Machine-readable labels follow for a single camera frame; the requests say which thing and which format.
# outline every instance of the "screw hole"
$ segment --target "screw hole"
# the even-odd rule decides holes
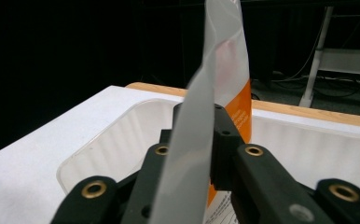
[[[331,185],[328,189],[336,197],[350,203],[355,203],[360,198],[356,191],[344,185],[335,184]]]
[[[102,180],[89,182],[82,190],[81,195],[84,198],[92,199],[100,197],[105,193],[107,185]]]
[[[261,156],[264,154],[264,151],[259,147],[247,147],[245,151],[251,156]]]
[[[156,149],[156,153],[161,155],[161,156],[165,156],[168,154],[168,148],[167,147],[158,147]]]

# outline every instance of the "plastic bag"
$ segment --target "plastic bag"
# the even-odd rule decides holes
[[[207,0],[205,9],[202,65],[176,118],[150,223],[211,223],[221,218],[212,211],[222,208],[220,202],[227,202],[228,194],[211,190],[208,200],[214,103],[226,108],[245,142],[251,137],[251,91],[240,2]]]

